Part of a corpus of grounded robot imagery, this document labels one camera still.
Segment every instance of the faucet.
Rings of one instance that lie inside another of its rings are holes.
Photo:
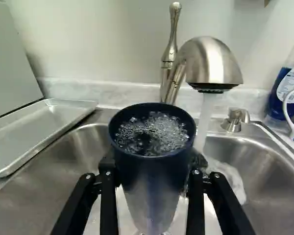
[[[237,61],[220,40],[208,36],[195,37],[178,51],[176,29],[181,9],[178,2],[170,5],[171,32],[162,56],[160,101],[174,104],[184,78],[200,93],[221,94],[242,84]]]

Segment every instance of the bubble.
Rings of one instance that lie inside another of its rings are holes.
[[[148,117],[131,117],[122,123],[115,134],[115,143],[129,153],[163,155],[182,148],[189,140],[185,125],[175,116],[149,112]]]

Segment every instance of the running water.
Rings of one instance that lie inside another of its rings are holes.
[[[233,166],[222,163],[212,157],[206,156],[203,154],[206,136],[209,126],[209,120],[213,111],[214,103],[216,101],[216,94],[203,94],[203,103],[201,106],[198,128],[197,128],[197,137],[196,137],[196,146],[198,151],[201,155],[199,157],[199,163],[203,162],[200,158],[204,158],[207,163],[208,167],[202,169],[203,172],[206,174],[210,174],[212,171],[222,173],[226,179],[228,180],[229,184],[232,187],[234,194],[236,195],[240,204],[244,204],[246,201],[246,193],[244,190],[243,180],[236,168]]]
[[[201,105],[196,142],[200,153],[204,151],[206,136],[209,126],[209,120],[213,111],[217,95],[210,93],[203,93],[203,102]]]
[[[184,126],[177,117],[150,112],[148,117],[132,117],[122,123],[115,134],[115,143],[129,153],[160,156],[185,145],[190,137]]]

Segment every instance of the metal tray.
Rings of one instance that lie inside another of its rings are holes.
[[[7,176],[95,110],[97,102],[45,99],[0,118],[0,177]]]

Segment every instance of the kitchen sink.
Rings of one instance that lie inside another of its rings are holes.
[[[12,176],[0,180],[0,235],[49,235],[79,177],[98,174],[98,163],[110,149],[107,125],[117,112],[97,109]],[[244,183],[243,205],[259,235],[294,235],[294,152],[272,137],[261,123],[242,123],[242,131],[220,128],[212,118],[204,154],[235,167]],[[117,188],[120,234],[134,235],[122,187]],[[185,234],[187,198],[181,196],[169,232]],[[100,196],[84,234],[99,234]],[[205,196],[207,235],[222,234]]]

